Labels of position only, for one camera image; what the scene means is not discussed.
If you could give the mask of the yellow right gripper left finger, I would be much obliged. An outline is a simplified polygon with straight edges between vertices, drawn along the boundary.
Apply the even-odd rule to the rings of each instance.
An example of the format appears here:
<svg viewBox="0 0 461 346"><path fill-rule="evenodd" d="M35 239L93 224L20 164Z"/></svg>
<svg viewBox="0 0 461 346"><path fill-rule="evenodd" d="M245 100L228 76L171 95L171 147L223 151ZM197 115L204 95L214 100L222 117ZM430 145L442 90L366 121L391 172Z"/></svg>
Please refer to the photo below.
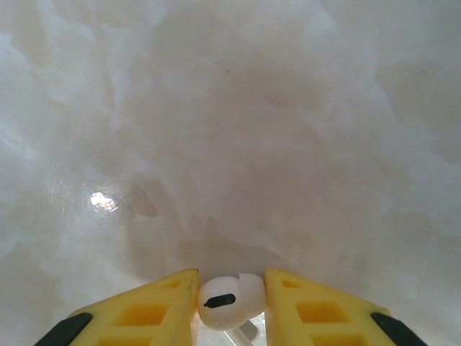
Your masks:
<svg viewBox="0 0 461 346"><path fill-rule="evenodd" d="M195 345L199 288L197 269L175 272L73 312L37 343Z"/></svg>

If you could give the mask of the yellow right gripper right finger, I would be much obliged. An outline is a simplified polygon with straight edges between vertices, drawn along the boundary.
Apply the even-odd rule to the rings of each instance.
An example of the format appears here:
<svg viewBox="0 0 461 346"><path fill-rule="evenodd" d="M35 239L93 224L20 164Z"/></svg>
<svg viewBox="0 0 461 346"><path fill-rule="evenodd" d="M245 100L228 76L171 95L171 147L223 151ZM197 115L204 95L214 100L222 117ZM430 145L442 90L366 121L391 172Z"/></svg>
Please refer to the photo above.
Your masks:
<svg viewBox="0 0 461 346"><path fill-rule="evenodd" d="M388 309L284 270L265 271L268 345L425 345Z"/></svg>

